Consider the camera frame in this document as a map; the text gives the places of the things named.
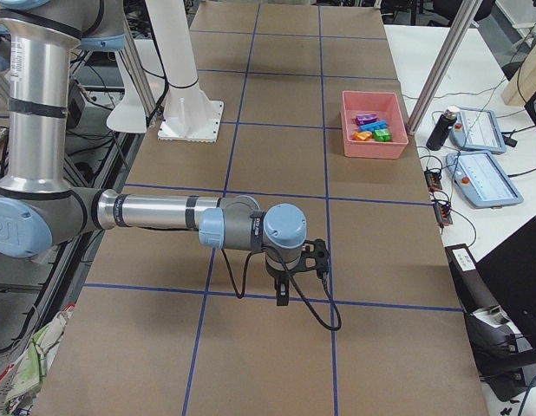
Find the aluminum frame pole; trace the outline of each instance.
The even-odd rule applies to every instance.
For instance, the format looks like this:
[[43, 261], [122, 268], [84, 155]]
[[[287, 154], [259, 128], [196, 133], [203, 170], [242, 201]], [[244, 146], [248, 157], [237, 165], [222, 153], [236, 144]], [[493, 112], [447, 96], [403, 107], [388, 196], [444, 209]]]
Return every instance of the aluminum frame pole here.
[[123, 64], [127, 65], [127, 72], [134, 82], [137, 95], [141, 98], [145, 114], [147, 117], [152, 115], [154, 118], [152, 112], [156, 107], [156, 102], [154, 101], [153, 91], [148, 84], [148, 79], [143, 70], [141, 59], [137, 53], [137, 48], [135, 47], [133, 35], [131, 34], [131, 29], [129, 28], [126, 17], [123, 17], [123, 27], [126, 35], [126, 44], [124, 49], [120, 52], [121, 59], [123, 60]]
[[482, 0], [463, 0], [457, 16], [453, 20], [451, 29], [449, 29], [448, 36], [441, 46], [434, 66], [430, 70], [430, 74], [422, 88], [415, 108], [413, 108], [413, 112], [410, 115], [409, 122], [407, 123], [408, 134], [416, 133], [416, 130], [421, 125], [422, 117], [428, 111], [428, 107], [430, 107], [430, 103], [434, 99], [435, 92], [440, 86], [441, 80], [443, 80], [449, 64], [453, 60], [455, 52], [465, 37], [481, 4]]

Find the black monitor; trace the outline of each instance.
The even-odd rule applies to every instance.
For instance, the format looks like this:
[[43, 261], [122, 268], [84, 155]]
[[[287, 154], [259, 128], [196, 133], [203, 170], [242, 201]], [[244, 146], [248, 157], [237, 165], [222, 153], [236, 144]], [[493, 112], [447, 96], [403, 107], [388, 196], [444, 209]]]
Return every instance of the black monitor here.
[[482, 280], [536, 348], [536, 216], [477, 263]]

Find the black bracket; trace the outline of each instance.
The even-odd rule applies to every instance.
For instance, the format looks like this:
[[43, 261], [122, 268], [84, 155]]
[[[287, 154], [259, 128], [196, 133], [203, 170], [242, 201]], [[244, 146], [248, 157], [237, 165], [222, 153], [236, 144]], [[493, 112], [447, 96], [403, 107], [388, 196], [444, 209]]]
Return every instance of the black bracket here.
[[330, 272], [330, 253], [326, 248], [326, 243], [322, 238], [314, 241], [306, 240], [298, 264], [289, 270], [276, 270], [266, 263], [268, 273], [274, 278], [274, 289], [276, 290], [276, 304], [287, 306], [289, 304], [289, 280], [297, 273], [306, 273], [315, 270], [317, 277], [325, 282]]

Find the pink plastic tray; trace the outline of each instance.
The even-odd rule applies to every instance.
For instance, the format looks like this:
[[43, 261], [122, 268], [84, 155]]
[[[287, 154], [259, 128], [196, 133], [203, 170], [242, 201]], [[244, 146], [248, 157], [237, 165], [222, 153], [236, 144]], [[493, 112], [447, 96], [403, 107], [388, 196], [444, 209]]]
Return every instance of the pink plastic tray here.
[[[360, 113], [376, 114], [378, 120], [386, 120], [392, 141], [353, 140], [353, 133], [358, 130], [355, 117]], [[399, 102], [394, 93], [343, 91], [341, 127], [345, 156], [350, 158], [398, 159], [409, 143]]]

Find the green block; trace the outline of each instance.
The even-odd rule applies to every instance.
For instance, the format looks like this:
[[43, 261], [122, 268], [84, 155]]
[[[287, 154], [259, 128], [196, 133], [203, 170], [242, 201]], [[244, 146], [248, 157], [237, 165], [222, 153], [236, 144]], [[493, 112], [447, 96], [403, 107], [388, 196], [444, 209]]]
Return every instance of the green block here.
[[375, 141], [391, 141], [391, 133], [387, 128], [375, 130], [372, 135]]

